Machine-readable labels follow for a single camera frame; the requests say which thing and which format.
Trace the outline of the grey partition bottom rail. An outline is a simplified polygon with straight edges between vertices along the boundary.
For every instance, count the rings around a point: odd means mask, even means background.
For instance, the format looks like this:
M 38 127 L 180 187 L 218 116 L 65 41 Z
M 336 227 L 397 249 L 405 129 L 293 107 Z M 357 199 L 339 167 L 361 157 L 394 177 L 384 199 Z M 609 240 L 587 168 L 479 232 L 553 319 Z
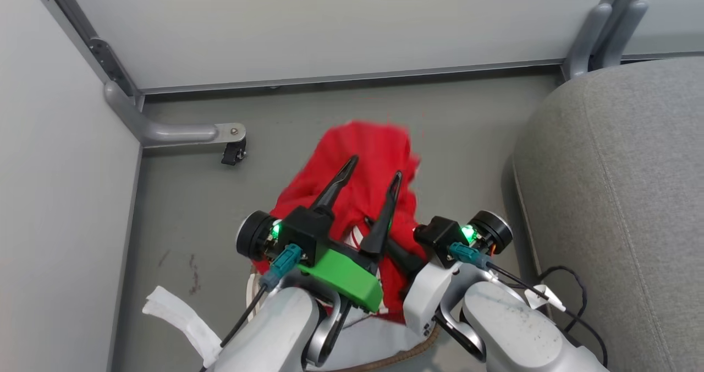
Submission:
M 451 68 L 432 68 L 432 69 L 405 69 L 395 70 L 382 73 L 360 73 L 360 74 L 337 74 L 327 76 L 312 76 L 312 77 L 296 77 L 288 79 L 275 80 L 255 80 L 242 82 L 227 82 L 218 84 L 201 84 L 201 85 L 185 85 L 185 86 L 168 86 L 168 87 L 152 87 L 144 88 L 139 91 L 143 95 L 166 95 L 192 92 L 214 92 L 214 91 L 231 91 L 240 89 L 255 89 L 259 87 L 280 87 L 280 86 L 297 86 L 309 85 L 330 82 L 347 82 L 347 81 L 363 81 L 375 79 L 391 79 L 397 77 L 413 77 L 413 76 L 434 76 L 445 74 L 464 74 L 464 73 L 485 73 L 488 71 L 503 70 L 503 69 L 521 69 L 521 68 L 541 68 L 549 66 L 560 66 L 565 62 L 565 58 L 556 59 L 535 59 L 534 61 L 518 61 L 512 63 L 491 63 L 491 64 L 471 64 Z

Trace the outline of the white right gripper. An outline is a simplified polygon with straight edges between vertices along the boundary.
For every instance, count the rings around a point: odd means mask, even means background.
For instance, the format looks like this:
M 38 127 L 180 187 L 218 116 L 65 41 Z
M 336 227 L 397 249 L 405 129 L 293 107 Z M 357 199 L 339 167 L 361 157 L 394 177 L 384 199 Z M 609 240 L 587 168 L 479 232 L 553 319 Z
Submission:
M 375 223 L 370 217 L 365 217 L 368 229 Z M 445 324 L 451 330 L 461 332 L 461 323 L 452 316 L 451 311 L 460 304 L 464 297 L 462 289 L 462 264 L 455 262 L 451 267 L 443 267 L 435 261 L 425 266 L 425 260 L 405 250 L 391 238 L 387 240 L 384 257 L 390 261 L 403 276 L 415 276 L 403 301 L 403 316 L 406 326 L 415 334 L 425 337 L 429 335 L 430 325 L 437 310 L 441 311 Z M 364 270 L 377 274 L 382 261 L 372 261 L 364 256 Z

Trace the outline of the grey partition foot tube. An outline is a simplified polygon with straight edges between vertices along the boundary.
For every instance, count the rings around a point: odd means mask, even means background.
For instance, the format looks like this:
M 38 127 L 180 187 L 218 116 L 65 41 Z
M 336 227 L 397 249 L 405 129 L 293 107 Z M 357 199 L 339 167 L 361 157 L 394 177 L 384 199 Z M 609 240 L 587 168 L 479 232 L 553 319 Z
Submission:
M 113 113 L 146 149 L 211 144 L 246 144 L 246 129 L 239 122 L 218 124 L 167 124 L 153 121 L 138 109 L 138 100 L 128 97 L 115 81 L 103 87 L 103 96 Z

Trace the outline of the red clothing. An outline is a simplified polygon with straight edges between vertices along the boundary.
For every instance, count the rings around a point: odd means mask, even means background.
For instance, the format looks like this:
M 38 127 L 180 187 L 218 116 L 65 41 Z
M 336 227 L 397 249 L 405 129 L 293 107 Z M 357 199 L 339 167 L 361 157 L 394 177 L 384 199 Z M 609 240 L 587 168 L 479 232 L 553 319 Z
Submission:
M 403 182 L 390 237 L 426 262 L 421 247 L 412 235 L 417 227 L 416 196 L 409 187 L 420 161 L 412 153 L 408 132 L 394 125 L 349 122 L 329 129 L 301 171 L 279 195 L 269 214 L 281 219 L 298 206 L 310 205 L 352 155 L 359 156 L 359 163 L 333 207 L 336 219 L 330 232 L 332 239 L 359 248 L 360 242 L 370 231 L 365 217 L 377 220 L 384 203 L 384 192 L 395 172 L 402 171 Z M 251 261 L 262 277 L 268 269 L 267 262 Z M 386 256 L 379 264 L 377 278 L 384 297 L 379 312 L 373 314 L 385 313 L 389 315 L 389 320 L 403 322 L 402 304 L 407 277 Z

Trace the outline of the grey partition frame post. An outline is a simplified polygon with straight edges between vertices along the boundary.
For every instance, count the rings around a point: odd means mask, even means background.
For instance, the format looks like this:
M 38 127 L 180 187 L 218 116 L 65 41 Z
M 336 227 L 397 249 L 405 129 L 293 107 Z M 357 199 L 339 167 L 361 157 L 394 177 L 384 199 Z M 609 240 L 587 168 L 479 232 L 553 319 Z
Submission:
M 144 96 L 110 43 L 90 22 L 78 0 L 40 0 L 104 84 L 111 83 L 142 111 Z

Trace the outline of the black caster wheel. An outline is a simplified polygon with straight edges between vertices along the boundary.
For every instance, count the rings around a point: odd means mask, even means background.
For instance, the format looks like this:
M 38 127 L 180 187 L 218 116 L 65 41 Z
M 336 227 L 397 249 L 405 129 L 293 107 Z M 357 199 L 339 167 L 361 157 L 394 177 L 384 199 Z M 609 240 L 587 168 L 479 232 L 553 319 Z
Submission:
M 247 141 L 243 138 L 240 141 L 227 143 L 222 154 L 221 164 L 226 166 L 236 166 L 247 156 Z

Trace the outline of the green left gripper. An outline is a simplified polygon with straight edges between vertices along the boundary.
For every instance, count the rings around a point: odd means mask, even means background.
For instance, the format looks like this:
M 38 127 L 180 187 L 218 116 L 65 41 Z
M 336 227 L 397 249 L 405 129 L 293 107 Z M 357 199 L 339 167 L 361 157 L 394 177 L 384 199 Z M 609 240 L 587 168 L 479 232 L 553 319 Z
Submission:
M 312 211 L 332 214 L 339 193 L 349 183 L 357 163 L 359 163 L 359 156 L 350 156 L 350 159 L 311 204 Z M 384 193 L 384 204 L 378 219 L 360 244 L 360 252 L 372 261 L 379 261 L 384 256 L 402 180 L 402 171 L 396 171 Z M 334 249 L 327 249 L 312 266 L 299 262 L 299 270 L 346 297 L 355 306 L 372 313 L 379 312 L 384 297 L 380 281 L 376 275 L 363 269 L 350 257 Z

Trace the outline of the grey double partition foot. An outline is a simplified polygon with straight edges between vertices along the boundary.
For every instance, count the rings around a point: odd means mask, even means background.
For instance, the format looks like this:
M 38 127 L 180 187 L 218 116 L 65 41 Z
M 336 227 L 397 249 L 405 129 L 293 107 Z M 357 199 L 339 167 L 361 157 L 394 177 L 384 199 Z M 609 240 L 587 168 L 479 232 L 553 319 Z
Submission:
M 646 0 L 600 0 L 589 11 L 561 65 L 564 80 L 619 65 L 648 9 Z

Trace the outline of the grey fabric sofa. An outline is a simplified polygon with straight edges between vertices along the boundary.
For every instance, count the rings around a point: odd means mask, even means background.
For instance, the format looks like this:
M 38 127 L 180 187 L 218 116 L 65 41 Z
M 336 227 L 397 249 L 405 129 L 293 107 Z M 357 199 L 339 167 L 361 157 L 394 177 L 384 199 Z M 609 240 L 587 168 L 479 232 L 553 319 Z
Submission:
M 581 277 L 608 369 L 704 372 L 704 58 L 565 82 L 513 170 L 536 269 Z

